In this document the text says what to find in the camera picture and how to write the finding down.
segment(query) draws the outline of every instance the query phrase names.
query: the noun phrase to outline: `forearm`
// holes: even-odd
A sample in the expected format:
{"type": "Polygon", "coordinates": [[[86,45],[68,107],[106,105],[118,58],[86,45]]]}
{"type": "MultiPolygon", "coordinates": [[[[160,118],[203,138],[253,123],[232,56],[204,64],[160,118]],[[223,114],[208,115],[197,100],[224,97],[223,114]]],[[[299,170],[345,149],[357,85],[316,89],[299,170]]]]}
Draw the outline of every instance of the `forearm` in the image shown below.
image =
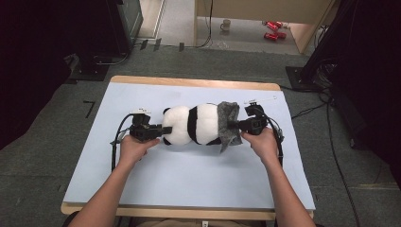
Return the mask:
{"type": "Polygon", "coordinates": [[[295,194],[280,163],[277,160],[268,160],[264,164],[269,176],[278,225],[280,227],[315,226],[295,194]]]}
{"type": "Polygon", "coordinates": [[[69,226],[113,226],[115,212],[129,174],[127,169],[117,166],[69,226]]]}

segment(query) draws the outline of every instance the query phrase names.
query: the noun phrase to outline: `red object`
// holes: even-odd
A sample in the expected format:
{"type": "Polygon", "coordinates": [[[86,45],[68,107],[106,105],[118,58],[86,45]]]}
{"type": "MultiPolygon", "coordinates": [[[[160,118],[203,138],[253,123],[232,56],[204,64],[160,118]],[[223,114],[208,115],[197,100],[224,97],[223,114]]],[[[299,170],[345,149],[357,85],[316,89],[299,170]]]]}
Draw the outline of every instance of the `red object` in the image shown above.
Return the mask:
{"type": "Polygon", "coordinates": [[[272,22],[274,23],[278,28],[281,28],[283,26],[283,23],[281,22],[272,22]]]}
{"type": "Polygon", "coordinates": [[[276,32],[274,34],[277,35],[277,37],[279,39],[283,39],[283,40],[287,37],[287,33],[284,33],[284,32],[276,32]]]}
{"type": "Polygon", "coordinates": [[[278,36],[276,34],[270,34],[269,32],[266,32],[264,38],[267,40],[276,41],[278,36]]]}
{"type": "Polygon", "coordinates": [[[266,26],[274,32],[278,30],[278,26],[275,25],[274,22],[266,22],[266,26]]]}

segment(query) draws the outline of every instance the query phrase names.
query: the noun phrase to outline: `white plush body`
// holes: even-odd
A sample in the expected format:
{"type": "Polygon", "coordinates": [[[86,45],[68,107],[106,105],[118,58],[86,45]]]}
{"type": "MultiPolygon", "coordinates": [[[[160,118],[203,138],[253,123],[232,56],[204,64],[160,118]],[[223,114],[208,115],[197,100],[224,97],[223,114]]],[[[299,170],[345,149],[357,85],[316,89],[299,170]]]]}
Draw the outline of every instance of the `white plush body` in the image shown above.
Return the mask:
{"type": "Polygon", "coordinates": [[[197,140],[202,145],[218,138],[218,106],[201,104],[198,106],[197,140]]]}
{"type": "Polygon", "coordinates": [[[163,127],[172,127],[172,133],[166,134],[165,140],[172,145],[189,143],[192,139],[188,132],[188,118],[196,120],[195,134],[199,144],[207,145],[218,139],[218,106],[214,104],[197,106],[197,118],[189,117],[190,110],[185,106],[176,106],[165,111],[162,125],[163,127]]]}
{"type": "Polygon", "coordinates": [[[176,106],[168,109],[163,118],[163,127],[172,127],[172,133],[166,134],[165,139],[173,145],[184,145],[191,141],[188,130],[189,108],[186,106],[176,106]]]}

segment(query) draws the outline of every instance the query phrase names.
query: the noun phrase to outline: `gray carpet floor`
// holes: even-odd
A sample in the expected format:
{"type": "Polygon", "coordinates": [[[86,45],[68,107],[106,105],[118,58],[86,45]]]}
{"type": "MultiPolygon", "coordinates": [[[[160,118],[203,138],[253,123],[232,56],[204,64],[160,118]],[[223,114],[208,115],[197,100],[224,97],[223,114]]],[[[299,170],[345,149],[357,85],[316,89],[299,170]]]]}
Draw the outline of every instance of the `gray carpet floor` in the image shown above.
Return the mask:
{"type": "MultiPolygon", "coordinates": [[[[0,226],[61,226],[61,202],[112,76],[221,79],[289,86],[285,66],[305,56],[149,46],[110,67],[105,81],[63,84],[29,131],[0,151],[0,226]],[[89,115],[90,103],[95,106],[89,115]]],[[[284,90],[292,115],[321,104],[317,94],[284,90]]],[[[328,108],[336,156],[360,226],[400,226],[401,194],[388,166],[369,150],[349,148],[349,134],[335,106],[328,108]]],[[[305,174],[324,226],[357,226],[352,203],[330,148],[322,107],[295,118],[305,174]]]]}

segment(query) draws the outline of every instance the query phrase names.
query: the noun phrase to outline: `human hand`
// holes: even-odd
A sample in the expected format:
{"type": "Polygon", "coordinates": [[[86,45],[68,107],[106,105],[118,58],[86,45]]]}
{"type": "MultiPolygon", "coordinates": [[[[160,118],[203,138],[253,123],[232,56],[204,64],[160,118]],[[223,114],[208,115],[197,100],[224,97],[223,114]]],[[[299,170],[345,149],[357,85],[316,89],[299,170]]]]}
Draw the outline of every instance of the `human hand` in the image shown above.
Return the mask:
{"type": "Polygon", "coordinates": [[[120,159],[117,166],[122,166],[131,171],[135,164],[148,153],[148,148],[159,144],[160,139],[140,142],[131,135],[127,135],[121,141],[120,159]]]}
{"type": "Polygon", "coordinates": [[[251,135],[243,131],[241,136],[251,143],[251,148],[259,156],[263,164],[270,160],[277,160],[277,142],[272,129],[265,128],[259,135],[251,135]]]}

